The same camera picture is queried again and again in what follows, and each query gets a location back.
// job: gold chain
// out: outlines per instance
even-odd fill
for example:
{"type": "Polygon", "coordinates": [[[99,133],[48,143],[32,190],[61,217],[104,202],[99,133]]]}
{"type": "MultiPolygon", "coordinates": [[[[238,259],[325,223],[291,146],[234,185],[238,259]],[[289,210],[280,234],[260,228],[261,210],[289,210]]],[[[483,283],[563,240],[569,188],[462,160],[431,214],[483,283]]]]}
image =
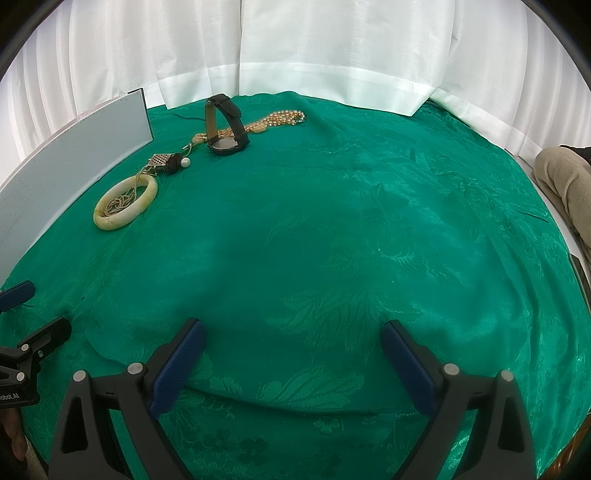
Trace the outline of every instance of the gold chain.
{"type": "MultiPolygon", "coordinates": [[[[264,132],[267,127],[278,127],[279,125],[297,125],[306,120],[304,112],[300,110],[279,110],[261,118],[257,122],[245,125],[244,130],[248,133],[259,134],[264,132]]],[[[218,130],[219,138],[233,137],[234,132],[230,127],[218,130]]],[[[207,134],[196,134],[193,137],[193,145],[199,145],[207,141],[207,134]]]]}
{"type": "Polygon", "coordinates": [[[135,175],[135,186],[130,188],[127,192],[122,193],[121,195],[117,195],[113,200],[111,200],[103,210],[103,217],[110,217],[115,215],[116,213],[123,212],[129,205],[134,203],[138,197],[138,180],[139,176],[145,172],[145,167],[142,168],[137,174],[135,175]]]}

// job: beige pants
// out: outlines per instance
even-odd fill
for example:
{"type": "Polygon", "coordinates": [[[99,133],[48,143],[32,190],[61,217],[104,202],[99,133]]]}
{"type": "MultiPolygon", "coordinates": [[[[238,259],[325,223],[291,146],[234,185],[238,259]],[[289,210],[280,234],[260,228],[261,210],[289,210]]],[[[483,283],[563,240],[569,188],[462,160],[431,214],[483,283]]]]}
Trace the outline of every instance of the beige pants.
{"type": "Polygon", "coordinates": [[[37,455],[35,455],[35,450],[33,449],[33,447],[31,446],[30,443],[28,443],[28,445],[29,445],[29,448],[27,450],[28,468],[26,471],[27,476],[31,480],[47,480],[47,475],[45,474],[45,471],[43,470],[41,463],[39,463],[37,455]]]}
{"type": "Polygon", "coordinates": [[[591,262],[591,166],[564,147],[543,149],[535,159],[534,178],[540,190],[581,237],[591,262]]]}

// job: jewelry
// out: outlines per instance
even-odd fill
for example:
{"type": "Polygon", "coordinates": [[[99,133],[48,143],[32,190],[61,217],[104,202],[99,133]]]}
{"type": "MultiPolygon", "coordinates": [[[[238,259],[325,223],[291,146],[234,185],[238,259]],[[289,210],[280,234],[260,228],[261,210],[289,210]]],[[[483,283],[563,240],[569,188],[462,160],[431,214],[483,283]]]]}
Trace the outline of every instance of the jewelry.
{"type": "MultiPolygon", "coordinates": [[[[244,130],[249,133],[259,134],[264,132],[267,127],[277,127],[280,125],[297,125],[306,121],[306,115],[300,110],[280,110],[261,118],[257,122],[245,125],[244,130]]],[[[234,134],[230,127],[217,131],[219,138],[233,137],[234,134]]],[[[196,134],[191,144],[200,145],[207,141],[207,134],[196,134]]]]}
{"type": "MultiPolygon", "coordinates": [[[[246,125],[244,130],[249,133],[261,133],[268,127],[297,125],[305,120],[306,116],[302,111],[281,110],[246,125]]],[[[232,128],[218,130],[217,135],[220,139],[233,137],[232,128]]],[[[190,166],[189,154],[193,147],[205,142],[207,134],[196,134],[191,143],[183,147],[182,153],[153,155],[135,176],[120,181],[102,196],[93,213],[95,225],[101,230],[116,230],[135,220],[156,198],[158,184],[154,177],[162,172],[173,174],[190,166]],[[146,187],[139,197],[138,187],[146,187]]]]}
{"type": "Polygon", "coordinates": [[[203,107],[205,109],[205,136],[209,150],[214,155],[234,155],[234,153],[244,150],[251,141],[242,120],[240,120],[242,112],[231,98],[219,93],[208,98],[203,107]],[[217,133],[216,111],[218,110],[232,131],[231,135],[226,135],[223,138],[220,138],[217,133]]]}

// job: hand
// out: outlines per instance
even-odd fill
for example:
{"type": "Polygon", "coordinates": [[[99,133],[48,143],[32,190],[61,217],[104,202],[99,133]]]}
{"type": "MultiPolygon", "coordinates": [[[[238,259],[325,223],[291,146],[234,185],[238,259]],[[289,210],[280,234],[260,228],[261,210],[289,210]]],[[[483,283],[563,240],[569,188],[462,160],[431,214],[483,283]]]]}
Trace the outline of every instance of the hand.
{"type": "Polygon", "coordinates": [[[27,455],[27,440],[22,429],[20,412],[16,408],[0,410],[0,425],[12,440],[12,453],[22,462],[27,455]]]}

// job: blue gripper pad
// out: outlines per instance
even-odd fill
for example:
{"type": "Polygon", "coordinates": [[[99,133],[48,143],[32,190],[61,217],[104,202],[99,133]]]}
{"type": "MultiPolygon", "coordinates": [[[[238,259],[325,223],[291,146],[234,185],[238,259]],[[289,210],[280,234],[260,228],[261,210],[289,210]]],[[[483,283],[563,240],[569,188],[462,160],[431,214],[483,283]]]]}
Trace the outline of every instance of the blue gripper pad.
{"type": "Polygon", "coordinates": [[[152,384],[148,409],[153,418],[158,420],[160,415],[173,408],[204,348],[205,326],[197,320],[152,384]]]}
{"type": "Polygon", "coordinates": [[[0,293],[0,313],[7,312],[14,307],[25,303],[33,298],[35,285],[29,280],[9,288],[0,293]]]}
{"type": "Polygon", "coordinates": [[[382,327],[381,339],[384,354],[396,370],[404,389],[413,401],[414,407],[420,413],[432,419],[439,410],[437,402],[439,386],[436,383],[436,379],[432,377],[434,372],[437,371],[433,368],[437,368],[437,361],[433,354],[425,347],[414,343],[404,329],[402,329],[402,332],[401,334],[401,332],[397,331],[392,322],[388,322],[382,327]],[[413,352],[403,336],[407,336],[409,342],[414,343],[412,347],[419,351],[413,352]],[[427,358],[428,361],[431,361],[431,365],[429,365],[431,367],[431,374],[421,364],[417,355],[430,355],[432,357],[427,358]]]}

